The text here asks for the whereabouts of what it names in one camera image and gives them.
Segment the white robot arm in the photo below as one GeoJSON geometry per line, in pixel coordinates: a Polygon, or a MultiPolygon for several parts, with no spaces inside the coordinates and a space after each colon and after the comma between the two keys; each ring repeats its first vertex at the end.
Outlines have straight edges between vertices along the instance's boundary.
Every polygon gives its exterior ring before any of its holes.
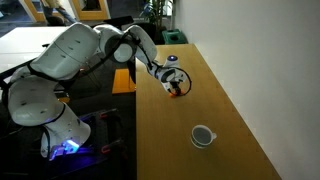
{"type": "Polygon", "coordinates": [[[69,26],[40,56],[14,71],[7,90],[12,120],[22,126],[44,128],[40,154],[49,160],[76,153],[91,134],[90,126],[58,100],[54,89],[74,80],[94,56],[101,62],[138,59],[167,92],[176,96],[182,94],[179,84],[189,79],[176,56],[169,56],[164,64],[156,61],[155,44],[138,25],[124,31],[109,24],[69,26]]]}

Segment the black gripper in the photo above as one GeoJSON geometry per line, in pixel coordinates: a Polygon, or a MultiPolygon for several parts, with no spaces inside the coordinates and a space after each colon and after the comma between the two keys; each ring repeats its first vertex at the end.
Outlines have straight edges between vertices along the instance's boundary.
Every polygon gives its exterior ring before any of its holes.
{"type": "Polygon", "coordinates": [[[179,84],[187,80],[186,73],[180,68],[162,68],[159,80],[166,91],[179,90],[179,84]]]}

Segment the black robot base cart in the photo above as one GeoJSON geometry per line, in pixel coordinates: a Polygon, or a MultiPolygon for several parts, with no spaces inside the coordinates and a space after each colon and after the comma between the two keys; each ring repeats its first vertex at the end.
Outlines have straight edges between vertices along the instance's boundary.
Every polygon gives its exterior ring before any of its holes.
{"type": "Polygon", "coordinates": [[[83,143],[64,142],[46,156],[46,180],[124,180],[127,147],[117,108],[80,116],[90,128],[83,143]]]}

